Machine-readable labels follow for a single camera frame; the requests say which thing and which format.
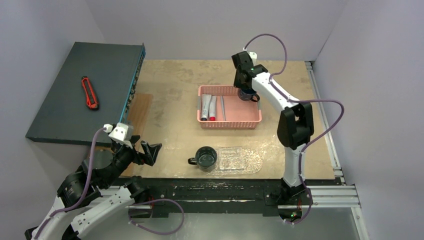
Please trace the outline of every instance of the mug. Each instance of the mug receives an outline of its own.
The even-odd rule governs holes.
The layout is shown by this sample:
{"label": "mug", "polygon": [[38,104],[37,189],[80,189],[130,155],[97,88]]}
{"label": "mug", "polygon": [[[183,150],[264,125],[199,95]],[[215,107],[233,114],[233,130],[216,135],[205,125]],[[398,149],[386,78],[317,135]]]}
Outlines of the mug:
{"label": "mug", "polygon": [[188,164],[197,165],[202,171],[210,172],[217,163],[217,151],[210,146],[202,146],[196,155],[188,159]]}

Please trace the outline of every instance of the pink basket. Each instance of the pink basket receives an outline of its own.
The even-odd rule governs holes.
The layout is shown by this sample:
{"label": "pink basket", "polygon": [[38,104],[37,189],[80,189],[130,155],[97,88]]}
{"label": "pink basket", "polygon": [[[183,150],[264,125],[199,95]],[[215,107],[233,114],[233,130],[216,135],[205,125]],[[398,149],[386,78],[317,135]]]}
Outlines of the pink basket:
{"label": "pink basket", "polygon": [[[202,85],[198,90],[197,121],[204,129],[254,129],[262,121],[259,102],[243,101],[238,88],[232,85]],[[216,96],[216,121],[202,121],[202,94]],[[221,96],[225,108],[225,120],[221,107]]]}

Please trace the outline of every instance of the purple cable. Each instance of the purple cable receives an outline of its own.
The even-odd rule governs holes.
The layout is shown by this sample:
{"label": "purple cable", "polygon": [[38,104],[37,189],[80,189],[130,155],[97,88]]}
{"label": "purple cable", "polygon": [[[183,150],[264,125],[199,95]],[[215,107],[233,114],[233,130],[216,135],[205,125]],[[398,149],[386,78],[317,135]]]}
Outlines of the purple cable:
{"label": "purple cable", "polygon": [[290,102],[290,103],[297,103],[297,104],[301,104],[301,103],[335,103],[335,104],[338,104],[340,106],[340,108],[341,108],[340,115],[334,121],[334,123],[330,127],[328,127],[325,131],[323,131],[320,135],[318,135],[316,138],[314,138],[313,140],[311,140],[310,142],[308,142],[301,149],[301,151],[300,151],[299,162],[298,162],[299,163],[299,166],[298,166],[299,173],[298,174],[299,174],[300,182],[302,183],[303,187],[305,188],[306,193],[309,195],[309,207],[307,208],[306,213],[303,215],[303,217],[301,219],[299,219],[296,222],[292,222],[291,223],[291,224],[298,224],[298,223],[302,222],[308,216],[309,212],[311,211],[312,204],[314,203],[314,201],[312,200],[311,190],[306,186],[306,183],[305,183],[305,181],[303,180],[303,177],[302,177],[302,155],[305,153],[306,149],[310,145],[312,145],[313,143],[315,143],[316,141],[318,141],[318,139],[320,139],[323,136],[325,136],[328,132],[330,132],[340,122],[340,120],[343,117],[343,114],[345,113],[345,106],[343,106],[343,104],[341,102],[339,102],[337,100],[332,100],[332,99],[293,100],[293,99],[290,99],[287,95],[285,95],[284,92],[282,92],[280,89],[278,89],[277,86],[273,82],[273,76],[282,74],[284,72],[284,70],[286,69],[286,66],[287,66],[287,49],[286,49],[286,45],[284,44],[284,42],[279,37],[277,37],[274,34],[263,33],[263,34],[259,34],[259,35],[255,36],[249,42],[247,42],[246,46],[244,46],[244,50],[247,49],[247,47],[249,46],[249,44],[253,40],[255,40],[255,39],[259,38],[259,37],[262,37],[262,36],[270,36],[270,37],[273,37],[273,38],[277,39],[279,41],[279,43],[282,45],[282,48],[284,49],[284,65],[283,65],[281,71],[276,72],[276,73],[272,73],[271,75],[269,75],[269,79],[268,79],[268,81],[271,84],[271,86],[281,96],[283,96],[285,99],[287,99],[287,101]]}
{"label": "purple cable", "polygon": [[156,203],[156,202],[163,202],[163,201],[173,203],[173,204],[175,204],[175,205],[179,208],[179,210],[181,210],[181,214],[182,214],[181,223],[180,223],[180,224],[179,224],[179,226],[178,226],[177,228],[175,228],[174,230],[172,230],[172,231],[166,231],[166,232],[161,232],[161,231],[155,231],[155,230],[152,230],[152,229],[150,229],[150,228],[147,228],[147,227],[145,227],[145,226],[142,226],[142,225],[140,225],[140,224],[136,223],[136,222],[135,222],[135,221],[134,221],[134,220],[130,217],[130,214],[128,213],[129,222],[130,222],[132,225],[136,226],[136,227],[139,227],[139,228],[141,228],[141,229],[143,229],[143,230],[146,230],[146,231],[148,231],[148,232],[151,232],[151,233],[153,233],[153,234],[157,234],[157,235],[170,235],[170,234],[174,234],[174,233],[176,233],[178,230],[180,230],[180,228],[183,226],[183,223],[184,223],[184,210],[183,210],[183,208],[181,207],[181,205],[180,205],[180,204],[178,204],[178,202],[176,202],[176,201],[174,201],[174,200],[172,200],[172,199],[168,199],[168,198],[161,198],[161,199],[155,199],[155,200],[146,201],[146,202],[142,202],[142,203],[136,203],[136,204],[133,204],[133,206],[146,205],[146,204],[152,204],[152,203]]}
{"label": "purple cable", "polygon": [[61,213],[61,212],[68,212],[71,210],[76,209],[82,202],[83,200],[86,198],[87,192],[89,191],[89,186],[90,186],[90,181],[92,179],[92,172],[93,172],[93,161],[94,161],[94,151],[96,149],[96,140],[97,137],[99,136],[99,134],[101,132],[103,132],[103,130],[105,130],[106,128],[102,127],[99,130],[97,130],[94,134],[92,143],[91,143],[91,149],[90,149],[90,159],[89,159],[89,164],[88,164],[88,173],[87,173],[87,180],[85,181],[85,186],[84,186],[84,190],[82,191],[81,197],[79,198],[79,200],[72,206],[70,207],[65,207],[62,209],[58,209],[53,211],[50,215],[49,218],[47,218],[39,227],[38,227],[38,231],[34,236],[34,239],[38,239],[41,232],[43,231],[43,229],[46,227],[46,225],[49,223],[50,219],[52,219],[56,214]]}

